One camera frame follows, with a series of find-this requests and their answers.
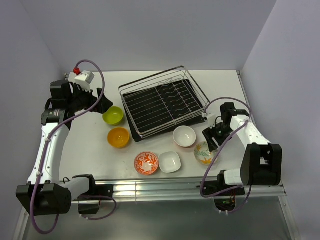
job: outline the gray wall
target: gray wall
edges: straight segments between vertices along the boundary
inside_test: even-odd
[[[241,70],[276,0],[21,0],[64,71]]]
[[[320,230],[320,1],[278,0],[243,69],[262,133],[283,147],[282,180],[303,239]]]
[[[1,2],[0,32],[0,235],[8,240],[21,211],[17,186],[36,162],[49,84],[61,72],[18,0]]]

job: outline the bowl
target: bowl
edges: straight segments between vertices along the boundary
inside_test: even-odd
[[[158,167],[159,160],[153,152],[143,151],[134,159],[134,168],[142,175],[151,175],[157,171]]]
[[[123,127],[115,127],[108,133],[108,143],[115,148],[125,147],[130,139],[130,134],[127,129]]]
[[[178,153],[167,151],[159,155],[159,166],[162,172],[169,174],[181,168],[181,161]]]
[[[124,118],[124,111],[120,107],[112,106],[102,115],[102,118],[107,124],[116,126]]]
[[[197,135],[189,126],[179,126],[173,132],[173,140],[180,147],[190,147],[195,143]]]
[[[218,150],[210,152],[208,143],[206,141],[202,141],[195,146],[193,154],[195,159],[197,159],[200,163],[203,165],[209,165],[217,152]]]

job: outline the orange patterned dish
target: orange patterned dish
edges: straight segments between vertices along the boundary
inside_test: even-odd
[[[134,159],[134,168],[142,175],[151,175],[157,171],[158,167],[159,161],[153,152],[143,151]]]

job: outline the white bowl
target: white bowl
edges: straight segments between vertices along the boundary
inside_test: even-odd
[[[159,155],[159,166],[162,172],[169,174],[181,168],[181,161],[178,153],[167,151]]]
[[[197,139],[195,131],[189,126],[179,126],[173,132],[173,140],[180,147],[190,147]]]

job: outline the small plate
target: small plate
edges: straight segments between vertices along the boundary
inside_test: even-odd
[[[159,155],[159,166],[162,172],[169,174],[181,168],[181,161],[178,153],[167,151]]]
[[[134,159],[134,168],[142,175],[151,175],[157,171],[158,167],[159,160],[153,152],[143,151]]]
[[[195,143],[197,135],[189,126],[178,126],[173,132],[173,140],[180,147],[190,147]]]
[[[208,143],[206,141],[202,141],[195,146],[193,154],[195,159],[197,159],[200,163],[209,165],[217,152],[218,150],[210,152]]]

